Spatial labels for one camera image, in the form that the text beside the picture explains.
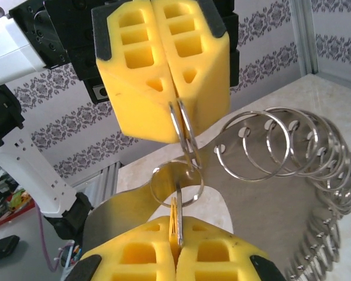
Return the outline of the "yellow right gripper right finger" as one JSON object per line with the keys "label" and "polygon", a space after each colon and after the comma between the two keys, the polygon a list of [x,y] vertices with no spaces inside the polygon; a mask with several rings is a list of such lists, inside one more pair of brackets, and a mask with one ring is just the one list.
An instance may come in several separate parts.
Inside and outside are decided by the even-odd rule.
{"label": "yellow right gripper right finger", "polygon": [[268,254],[197,218],[183,220],[177,280],[282,280]]}

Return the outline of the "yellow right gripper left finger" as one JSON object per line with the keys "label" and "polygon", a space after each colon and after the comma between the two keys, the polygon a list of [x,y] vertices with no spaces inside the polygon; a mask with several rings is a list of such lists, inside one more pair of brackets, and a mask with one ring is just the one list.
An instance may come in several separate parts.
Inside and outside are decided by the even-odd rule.
{"label": "yellow right gripper left finger", "polygon": [[87,251],[67,280],[175,280],[169,217],[159,217]]}

